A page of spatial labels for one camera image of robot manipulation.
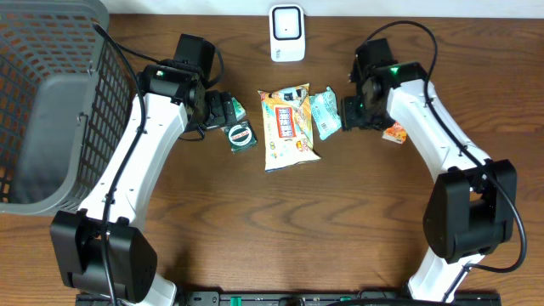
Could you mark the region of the green white packet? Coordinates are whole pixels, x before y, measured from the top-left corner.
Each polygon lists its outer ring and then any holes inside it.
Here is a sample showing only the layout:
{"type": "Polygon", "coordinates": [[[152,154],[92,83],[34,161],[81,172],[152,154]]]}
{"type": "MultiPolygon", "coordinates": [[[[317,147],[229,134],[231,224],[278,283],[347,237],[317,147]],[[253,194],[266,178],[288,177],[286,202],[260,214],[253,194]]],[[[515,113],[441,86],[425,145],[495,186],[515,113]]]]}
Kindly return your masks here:
{"type": "Polygon", "coordinates": [[[233,107],[234,107],[235,118],[239,122],[246,116],[246,114],[247,114],[246,109],[242,106],[242,104],[235,97],[233,97],[231,99],[231,102],[232,102],[233,107]]]}

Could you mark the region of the dark green round-label packet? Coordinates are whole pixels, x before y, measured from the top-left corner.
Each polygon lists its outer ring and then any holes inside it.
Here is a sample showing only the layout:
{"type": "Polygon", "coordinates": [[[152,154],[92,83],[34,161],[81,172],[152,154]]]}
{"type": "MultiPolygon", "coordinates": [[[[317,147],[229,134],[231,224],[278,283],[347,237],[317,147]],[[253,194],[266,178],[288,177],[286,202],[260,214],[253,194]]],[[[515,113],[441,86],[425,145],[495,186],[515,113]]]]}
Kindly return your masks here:
{"type": "Polygon", "coordinates": [[[249,150],[258,144],[249,121],[237,122],[222,128],[233,153],[249,150]]]}

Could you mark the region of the light blue small packet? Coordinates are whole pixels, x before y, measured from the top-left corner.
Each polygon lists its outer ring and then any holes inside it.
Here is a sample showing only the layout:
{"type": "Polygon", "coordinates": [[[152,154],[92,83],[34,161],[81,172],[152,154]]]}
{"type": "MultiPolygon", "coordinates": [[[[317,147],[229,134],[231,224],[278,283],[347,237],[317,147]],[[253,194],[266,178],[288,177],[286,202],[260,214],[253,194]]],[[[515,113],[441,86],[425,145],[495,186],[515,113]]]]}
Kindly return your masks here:
{"type": "Polygon", "coordinates": [[[341,128],[337,98],[331,87],[327,87],[325,92],[310,96],[310,107],[321,140],[327,139],[341,128]]]}

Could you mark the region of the orange small packet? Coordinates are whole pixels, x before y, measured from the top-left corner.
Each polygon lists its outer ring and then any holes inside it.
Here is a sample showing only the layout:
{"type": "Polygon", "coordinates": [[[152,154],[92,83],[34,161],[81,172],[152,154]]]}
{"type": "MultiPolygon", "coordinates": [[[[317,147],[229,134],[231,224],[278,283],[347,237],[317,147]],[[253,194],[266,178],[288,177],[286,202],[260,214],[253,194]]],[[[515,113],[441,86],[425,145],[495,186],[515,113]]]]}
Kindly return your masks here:
{"type": "Polygon", "coordinates": [[[388,127],[382,132],[382,138],[402,145],[407,139],[407,132],[396,122],[393,126],[388,127]]]}

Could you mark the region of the large yellow snack bag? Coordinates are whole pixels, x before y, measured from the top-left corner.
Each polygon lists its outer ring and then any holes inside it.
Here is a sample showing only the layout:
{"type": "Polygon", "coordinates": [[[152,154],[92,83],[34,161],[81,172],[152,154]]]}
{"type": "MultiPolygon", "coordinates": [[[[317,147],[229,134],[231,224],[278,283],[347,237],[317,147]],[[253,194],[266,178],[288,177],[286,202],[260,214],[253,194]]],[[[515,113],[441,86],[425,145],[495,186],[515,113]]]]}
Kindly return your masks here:
{"type": "Polygon", "coordinates": [[[309,84],[274,92],[258,90],[263,112],[265,171],[317,162],[309,84]]]}

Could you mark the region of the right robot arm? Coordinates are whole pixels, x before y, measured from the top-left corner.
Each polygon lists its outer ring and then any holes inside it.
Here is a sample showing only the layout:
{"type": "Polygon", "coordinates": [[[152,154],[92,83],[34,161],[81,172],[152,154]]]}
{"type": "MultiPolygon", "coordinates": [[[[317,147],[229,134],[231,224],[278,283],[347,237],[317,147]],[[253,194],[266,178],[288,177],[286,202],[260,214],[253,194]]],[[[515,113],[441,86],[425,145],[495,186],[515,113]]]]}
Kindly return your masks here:
{"type": "Polygon", "coordinates": [[[410,298],[451,303],[462,280],[513,235],[517,172],[494,161],[459,128],[417,62],[394,59],[384,38],[355,51],[341,100],[342,128],[384,131],[399,124],[422,156],[434,187],[423,216],[428,250],[408,280],[410,298]]]}

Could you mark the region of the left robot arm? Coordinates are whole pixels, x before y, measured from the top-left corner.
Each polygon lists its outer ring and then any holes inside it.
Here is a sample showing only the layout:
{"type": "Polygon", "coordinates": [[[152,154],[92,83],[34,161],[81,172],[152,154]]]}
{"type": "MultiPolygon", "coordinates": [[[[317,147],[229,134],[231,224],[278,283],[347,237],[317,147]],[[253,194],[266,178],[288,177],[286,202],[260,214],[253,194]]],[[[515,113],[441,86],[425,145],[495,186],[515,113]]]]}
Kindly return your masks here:
{"type": "Polygon", "coordinates": [[[173,145],[185,133],[203,140],[236,120],[229,93],[211,78],[220,51],[183,34],[172,59],[132,74],[137,93],[104,173],[76,212],[50,226],[63,283],[110,305],[173,305],[176,285],[157,273],[156,251],[143,235],[150,196],[173,145]]]}

